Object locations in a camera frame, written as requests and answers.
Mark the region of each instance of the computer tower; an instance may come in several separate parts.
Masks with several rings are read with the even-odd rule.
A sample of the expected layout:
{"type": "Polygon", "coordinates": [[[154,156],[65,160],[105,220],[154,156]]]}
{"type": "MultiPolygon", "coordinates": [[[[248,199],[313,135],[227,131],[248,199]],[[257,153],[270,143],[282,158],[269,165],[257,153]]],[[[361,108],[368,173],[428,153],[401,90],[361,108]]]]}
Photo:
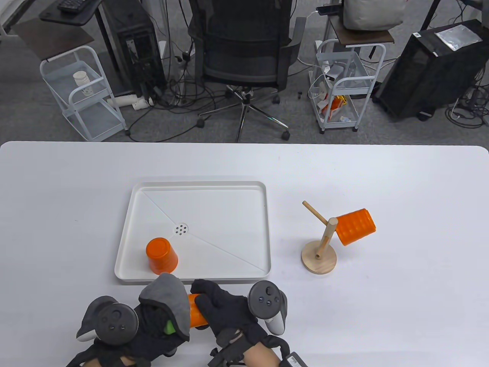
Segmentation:
{"type": "Polygon", "coordinates": [[[155,28],[139,0],[104,0],[102,5],[122,72],[134,93],[147,99],[154,95],[154,87],[164,90],[155,28]]]}
{"type": "Polygon", "coordinates": [[[489,29],[478,20],[413,33],[374,97],[398,118],[430,116],[455,103],[489,59],[489,29]],[[463,24],[481,42],[452,51],[435,34],[463,24]]]}

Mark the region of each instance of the green tag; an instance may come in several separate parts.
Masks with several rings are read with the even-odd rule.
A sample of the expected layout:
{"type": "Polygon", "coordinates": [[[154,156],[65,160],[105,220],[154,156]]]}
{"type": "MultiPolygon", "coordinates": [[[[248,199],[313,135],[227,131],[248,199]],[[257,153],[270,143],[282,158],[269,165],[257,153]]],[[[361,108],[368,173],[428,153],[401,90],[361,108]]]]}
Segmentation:
{"type": "Polygon", "coordinates": [[[168,322],[166,323],[165,329],[163,331],[165,332],[166,335],[172,335],[177,332],[170,320],[168,320],[168,322]]]}

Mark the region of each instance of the orange cylinder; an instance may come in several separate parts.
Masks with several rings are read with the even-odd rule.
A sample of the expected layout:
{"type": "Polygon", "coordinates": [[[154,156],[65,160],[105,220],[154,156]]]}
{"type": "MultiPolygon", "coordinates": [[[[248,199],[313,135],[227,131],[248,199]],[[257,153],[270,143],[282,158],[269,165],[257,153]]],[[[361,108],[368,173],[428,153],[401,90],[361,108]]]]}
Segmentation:
{"type": "Polygon", "coordinates": [[[171,273],[178,265],[178,256],[166,238],[152,239],[146,246],[150,269],[153,273],[171,273]]]}
{"type": "Polygon", "coordinates": [[[190,327],[198,327],[208,325],[207,320],[200,313],[199,308],[195,304],[195,297],[198,295],[188,295],[190,302],[190,327]]]}
{"type": "Polygon", "coordinates": [[[374,233],[377,228],[367,209],[360,209],[338,218],[336,234],[344,246],[374,233]]]}

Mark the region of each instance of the label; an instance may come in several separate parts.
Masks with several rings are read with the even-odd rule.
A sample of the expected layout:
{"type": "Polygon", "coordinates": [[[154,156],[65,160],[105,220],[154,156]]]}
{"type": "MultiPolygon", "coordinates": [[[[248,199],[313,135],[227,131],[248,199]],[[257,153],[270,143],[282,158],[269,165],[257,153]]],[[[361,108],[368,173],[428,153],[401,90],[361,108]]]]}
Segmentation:
{"type": "Polygon", "coordinates": [[[290,356],[287,358],[287,362],[289,363],[289,365],[291,365],[292,367],[302,367],[301,364],[299,362],[297,362],[297,359],[294,358],[294,356],[290,356]]]}

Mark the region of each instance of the white cup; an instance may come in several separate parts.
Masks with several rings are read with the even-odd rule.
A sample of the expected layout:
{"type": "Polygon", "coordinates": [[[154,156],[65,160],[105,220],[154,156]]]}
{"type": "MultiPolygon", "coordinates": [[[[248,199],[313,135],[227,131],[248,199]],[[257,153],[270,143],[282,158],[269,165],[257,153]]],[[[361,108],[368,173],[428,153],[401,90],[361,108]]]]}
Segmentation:
{"type": "MultiPolygon", "coordinates": [[[[73,74],[73,79],[75,79],[75,83],[77,86],[82,87],[85,84],[90,83],[90,78],[87,75],[86,71],[77,71],[76,73],[73,74]]],[[[86,87],[82,89],[82,92],[85,96],[90,97],[93,95],[93,89],[92,87],[86,87]]]]}

